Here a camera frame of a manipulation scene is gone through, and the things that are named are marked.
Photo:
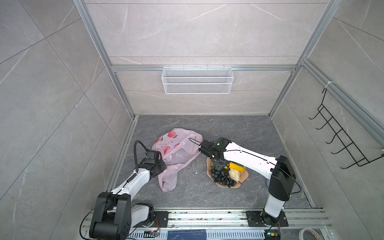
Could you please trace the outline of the yellow fake banana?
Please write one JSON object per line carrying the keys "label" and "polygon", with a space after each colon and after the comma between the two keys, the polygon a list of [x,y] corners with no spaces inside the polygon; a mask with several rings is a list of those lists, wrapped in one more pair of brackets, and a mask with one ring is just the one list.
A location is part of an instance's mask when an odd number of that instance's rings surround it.
{"label": "yellow fake banana", "polygon": [[237,170],[239,172],[245,172],[246,171],[244,166],[236,164],[236,163],[233,163],[233,162],[230,162],[229,167],[230,167],[231,170]]}

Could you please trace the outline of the pink plastic bag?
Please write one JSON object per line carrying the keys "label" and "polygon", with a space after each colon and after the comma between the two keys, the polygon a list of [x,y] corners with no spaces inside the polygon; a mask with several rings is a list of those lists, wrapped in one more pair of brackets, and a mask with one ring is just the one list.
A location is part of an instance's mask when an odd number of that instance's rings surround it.
{"label": "pink plastic bag", "polygon": [[163,192],[172,191],[177,185],[178,172],[200,155],[201,134],[191,130],[175,128],[158,138],[152,150],[162,154],[167,169],[158,175]]}

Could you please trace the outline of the black fake grape bunch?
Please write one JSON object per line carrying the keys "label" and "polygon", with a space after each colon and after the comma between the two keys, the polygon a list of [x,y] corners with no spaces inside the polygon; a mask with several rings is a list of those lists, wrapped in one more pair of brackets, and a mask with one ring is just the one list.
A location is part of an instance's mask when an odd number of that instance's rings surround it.
{"label": "black fake grape bunch", "polygon": [[231,179],[227,169],[218,170],[217,168],[212,167],[210,173],[212,180],[220,186],[232,188],[237,184],[234,180]]}

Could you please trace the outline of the beige fake fruit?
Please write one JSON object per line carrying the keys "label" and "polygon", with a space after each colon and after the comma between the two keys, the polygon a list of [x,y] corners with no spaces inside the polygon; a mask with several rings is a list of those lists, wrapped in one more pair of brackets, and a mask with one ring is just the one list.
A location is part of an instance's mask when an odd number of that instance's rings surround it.
{"label": "beige fake fruit", "polygon": [[240,176],[241,176],[241,171],[235,170],[235,169],[230,169],[229,170],[229,175],[232,180],[234,180],[236,183],[240,182]]}

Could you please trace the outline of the pink scalloped plate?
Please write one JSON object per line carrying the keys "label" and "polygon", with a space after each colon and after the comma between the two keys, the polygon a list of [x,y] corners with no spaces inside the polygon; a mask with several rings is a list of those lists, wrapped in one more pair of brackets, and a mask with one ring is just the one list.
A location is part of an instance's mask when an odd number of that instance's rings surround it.
{"label": "pink scalloped plate", "polygon": [[248,178],[246,167],[230,162],[228,166],[219,170],[210,158],[207,158],[207,175],[221,188],[239,188]]}

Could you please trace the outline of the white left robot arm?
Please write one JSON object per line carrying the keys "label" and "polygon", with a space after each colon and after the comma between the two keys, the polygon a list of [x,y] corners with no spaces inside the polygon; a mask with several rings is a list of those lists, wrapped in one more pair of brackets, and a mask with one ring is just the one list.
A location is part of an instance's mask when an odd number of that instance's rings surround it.
{"label": "white left robot arm", "polygon": [[159,151],[147,151],[146,157],[121,185],[97,197],[89,230],[89,237],[96,240],[125,240],[131,228],[142,224],[151,226],[155,221],[152,204],[132,205],[140,189],[152,178],[167,169]]}

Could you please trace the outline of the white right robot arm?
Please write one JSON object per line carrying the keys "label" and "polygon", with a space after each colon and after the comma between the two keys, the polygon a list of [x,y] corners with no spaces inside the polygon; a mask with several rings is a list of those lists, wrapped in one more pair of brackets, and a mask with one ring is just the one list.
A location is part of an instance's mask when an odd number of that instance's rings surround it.
{"label": "white right robot arm", "polygon": [[226,138],[213,142],[203,140],[199,143],[199,151],[211,159],[214,169],[219,173],[225,168],[231,169],[230,164],[234,163],[265,177],[269,195],[262,211],[264,221],[277,221],[293,194],[294,185],[300,186],[289,159],[284,156],[264,156]]}

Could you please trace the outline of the blue label plate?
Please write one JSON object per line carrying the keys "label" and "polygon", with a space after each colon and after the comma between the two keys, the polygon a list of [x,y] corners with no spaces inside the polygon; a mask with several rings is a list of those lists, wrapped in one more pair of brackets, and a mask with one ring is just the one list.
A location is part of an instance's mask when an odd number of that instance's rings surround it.
{"label": "blue label plate", "polygon": [[167,240],[207,240],[206,230],[168,231]]}

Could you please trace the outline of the white tape roll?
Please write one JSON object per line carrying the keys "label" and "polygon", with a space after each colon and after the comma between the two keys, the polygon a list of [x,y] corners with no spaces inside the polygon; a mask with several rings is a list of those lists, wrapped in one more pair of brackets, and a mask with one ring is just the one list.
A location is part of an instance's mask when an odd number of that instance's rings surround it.
{"label": "white tape roll", "polygon": [[322,240],[321,235],[310,228],[301,229],[298,238],[299,240]]}

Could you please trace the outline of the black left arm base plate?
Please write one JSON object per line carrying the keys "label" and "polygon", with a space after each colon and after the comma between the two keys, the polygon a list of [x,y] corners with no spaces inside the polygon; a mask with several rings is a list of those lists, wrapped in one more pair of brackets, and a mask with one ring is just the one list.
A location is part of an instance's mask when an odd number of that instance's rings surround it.
{"label": "black left arm base plate", "polygon": [[168,226],[169,214],[167,211],[155,211],[153,217],[142,224],[142,226],[145,228],[166,228]]}

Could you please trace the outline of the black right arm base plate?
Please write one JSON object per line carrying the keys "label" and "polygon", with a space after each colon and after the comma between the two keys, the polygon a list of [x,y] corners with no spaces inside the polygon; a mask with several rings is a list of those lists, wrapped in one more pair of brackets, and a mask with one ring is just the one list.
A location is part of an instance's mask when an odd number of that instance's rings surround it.
{"label": "black right arm base plate", "polygon": [[284,211],[281,211],[277,218],[274,218],[265,211],[246,211],[246,217],[249,227],[288,227],[287,217]]}

